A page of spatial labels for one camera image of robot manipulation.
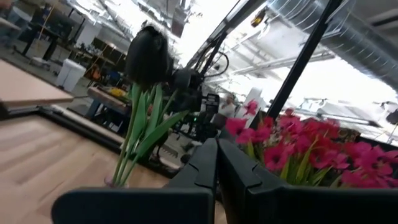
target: tulip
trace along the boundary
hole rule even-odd
[[[164,82],[172,70],[166,37],[152,26],[141,29],[130,43],[125,73],[131,81],[147,91]]]

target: trash can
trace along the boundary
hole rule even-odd
[[[72,92],[77,82],[86,72],[86,68],[77,64],[76,62],[65,59],[62,63],[62,68],[58,74],[55,84],[66,91]]]

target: black metal frame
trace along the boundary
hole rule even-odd
[[[209,49],[213,47],[213,51],[209,58],[207,58],[206,64],[201,71],[201,74],[204,76],[204,74],[208,70],[208,67],[210,66],[210,63],[214,59],[214,55],[219,50],[220,45],[222,41],[225,40],[226,36],[240,23],[242,23],[242,21],[245,20],[247,16],[249,16],[252,12],[258,9],[258,7],[264,2],[265,0],[248,0],[240,7],[239,10],[236,10],[235,13],[232,14],[235,8],[234,7],[226,16],[226,18],[221,22],[221,24],[215,29],[215,31],[209,36],[206,42],[199,48],[198,52],[191,58],[191,60],[187,64],[187,67],[193,67],[195,64],[198,64],[201,60],[203,60],[203,57],[206,53],[208,53]],[[303,73],[304,68],[307,66],[307,63],[309,62],[325,31],[327,30],[329,25],[329,23],[327,22],[328,18],[333,14],[333,12],[340,6],[342,2],[343,0],[330,0],[328,2],[314,30],[312,30],[310,37],[307,39],[307,42],[303,46],[300,55],[298,56],[287,78],[282,84],[282,87],[280,88],[278,94],[274,98],[271,107],[267,111],[268,116],[271,116],[274,119],[278,117],[279,113],[281,112],[283,106],[287,101],[287,98],[291,94],[295,84]]]
[[[28,109],[7,110],[4,104],[0,102],[0,121],[35,115],[48,119],[63,128],[69,129],[117,155],[120,154],[120,142],[113,140],[109,136],[101,134],[93,128],[81,124],[79,121],[65,116],[63,111],[57,110],[51,106],[38,106]],[[166,166],[156,161],[139,160],[138,164],[170,179],[178,173],[177,170],[175,172],[171,172],[169,169],[166,169]]]
[[[327,22],[328,18],[333,14],[333,12],[340,6],[342,2],[343,0],[329,0],[325,10],[322,12],[321,17],[315,25],[314,30],[312,30],[305,45],[303,46],[303,49],[298,55],[297,60],[294,62],[292,69],[290,69],[289,74],[282,84],[282,87],[280,88],[269,110],[267,111],[268,116],[274,119],[279,116],[279,113],[282,111],[282,108],[285,105],[287,98],[290,96],[294,86],[296,85],[301,74],[303,73],[304,68],[309,63],[312,54],[314,53],[319,42],[321,41],[321,38],[326,32],[329,26],[329,23]]]

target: industrial ceiling beam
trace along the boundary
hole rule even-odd
[[[130,39],[132,35],[126,33],[125,31],[126,27],[124,27],[122,24],[119,23],[118,19],[116,18],[117,15],[116,16],[113,15],[113,13],[108,9],[109,7],[105,4],[103,0],[97,0],[97,1],[101,4],[104,10],[111,16],[113,24],[118,27],[119,31],[123,34],[123,36],[127,39]]]
[[[328,59],[333,59],[335,56],[329,53],[322,53],[322,54],[316,54],[311,57],[310,62],[317,62],[321,60],[328,60]],[[260,65],[256,65],[255,67],[247,67],[247,68],[242,68],[240,70],[235,70],[233,73],[234,74],[246,74],[249,72],[257,72],[257,71],[264,71],[264,70],[272,70],[272,69],[277,69],[277,68],[284,68],[284,67],[289,67],[292,66],[297,59],[297,56],[294,57],[289,57],[289,58],[282,58],[282,59],[277,59],[273,61],[269,61],[266,63],[262,63]]]
[[[207,38],[205,43],[193,55],[187,66],[192,67],[202,56],[204,51],[211,47],[215,41],[223,34],[230,34],[240,23],[250,16],[258,7],[265,3],[266,0],[247,0],[244,4],[237,2],[230,10],[223,21],[217,26],[213,33]]]

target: air duct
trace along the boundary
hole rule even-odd
[[[311,33],[328,0],[268,0],[267,6],[296,27]],[[321,44],[365,75],[379,78],[398,92],[398,48],[343,7],[330,24],[338,29]]]

